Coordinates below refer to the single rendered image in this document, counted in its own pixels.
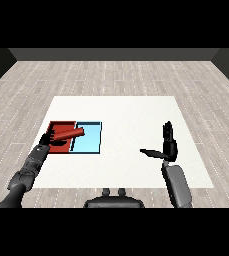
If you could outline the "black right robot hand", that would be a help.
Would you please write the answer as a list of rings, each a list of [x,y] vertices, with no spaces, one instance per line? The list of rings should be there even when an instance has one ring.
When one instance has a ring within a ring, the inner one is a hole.
[[[141,149],[141,153],[148,157],[164,159],[168,162],[175,162],[178,155],[177,142],[173,137],[173,127],[170,121],[163,125],[163,151]]]

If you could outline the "red can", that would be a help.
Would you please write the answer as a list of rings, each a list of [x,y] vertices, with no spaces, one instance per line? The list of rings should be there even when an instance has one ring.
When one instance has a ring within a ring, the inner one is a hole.
[[[77,129],[72,129],[72,130],[67,130],[67,131],[62,131],[60,133],[56,133],[54,135],[54,139],[55,140],[66,140],[66,139],[71,139],[71,138],[83,136],[83,135],[84,135],[84,129],[77,128]]]

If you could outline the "light blue shallow open box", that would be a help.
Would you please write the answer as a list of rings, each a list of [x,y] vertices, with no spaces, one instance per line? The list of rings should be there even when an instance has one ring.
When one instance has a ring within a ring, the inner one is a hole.
[[[71,154],[99,154],[101,147],[102,123],[100,121],[79,121],[76,128],[84,130],[83,136],[73,138],[70,143]]]

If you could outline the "dark grey robot body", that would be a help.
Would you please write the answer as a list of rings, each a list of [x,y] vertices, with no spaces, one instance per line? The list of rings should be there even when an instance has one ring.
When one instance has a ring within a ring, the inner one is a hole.
[[[84,208],[144,208],[141,200],[128,197],[124,188],[118,189],[117,196],[110,195],[110,189],[104,188],[102,195],[84,204]]]

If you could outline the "red shallow open box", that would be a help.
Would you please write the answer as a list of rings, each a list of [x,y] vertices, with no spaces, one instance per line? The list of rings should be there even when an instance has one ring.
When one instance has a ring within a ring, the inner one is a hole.
[[[75,129],[75,121],[50,121],[47,131],[50,133],[50,154],[68,154],[72,138],[68,136]]]

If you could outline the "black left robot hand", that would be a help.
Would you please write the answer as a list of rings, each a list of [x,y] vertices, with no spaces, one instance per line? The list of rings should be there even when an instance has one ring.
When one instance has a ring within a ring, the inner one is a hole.
[[[53,141],[54,141],[54,132],[48,131],[41,136],[41,139],[39,140],[39,144],[49,146]]]

